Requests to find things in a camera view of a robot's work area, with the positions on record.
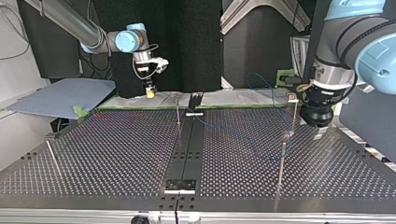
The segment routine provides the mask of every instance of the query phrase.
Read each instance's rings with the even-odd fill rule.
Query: vertical metal post
[[[277,180],[278,189],[282,188],[283,168],[285,166],[285,153],[286,153],[286,141],[282,143],[282,150],[280,153],[279,178]]]
[[[178,109],[178,95],[176,94],[177,126],[180,128],[180,111]]]
[[[47,140],[46,143],[47,143],[47,146],[49,147],[50,155],[51,155],[52,158],[56,161],[56,157],[55,157],[55,154],[53,153],[52,146],[50,145],[50,141]]]
[[[295,128],[295,123],[296,123],[296,119],[297,119],[297,108],[298,108],[298,102],[296,102],[294,105],[293,123],[291,124],[292,126],[291,126],[290,137],[292,137],[294,135],[294,128]]]

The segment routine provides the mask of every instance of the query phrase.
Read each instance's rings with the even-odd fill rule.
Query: gray panel
[[[336,128],[314,141],[317,129],[297,127],[278,191],[283,116],[280,109],[205,112],[202,171],[188,162],[184,176],[201,174],[194,210],[396,213],[396,174]]]
[[[246,75],[259,73],[275,85],[279,69],[291,69],[291,24],[274,8],[257,7],[224,36],[224,77],[235,88],[248,88]],[[250,77],[253,87],[265,83]]]
[[[396,161],[396,96],[357,89],[343,105],[340,121],[352,132]]]
[[[177,138],[175,111],[95,113],[52,143],[57,161],[43,146],[2,172],[0,206],[158,210]]]

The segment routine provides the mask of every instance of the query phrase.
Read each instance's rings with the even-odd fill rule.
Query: black curtain
[[[221,0],[94,0],[100,25],[106,31],[125,30],[143,22],[155,55],[169,61],[156,76],[159,91],[217,91],[222,64],[219,18]],[[145,94],[132,71],[132,54],[114,53],[113,77],[121,97]]]

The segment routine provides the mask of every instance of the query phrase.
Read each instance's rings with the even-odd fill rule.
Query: perforated metal table
[[[0,208],[396,214],[396,174],[336,128],[296,126],[279,109],[99,111],[0,173]],[[195,180],[193,195],[166,181]]]

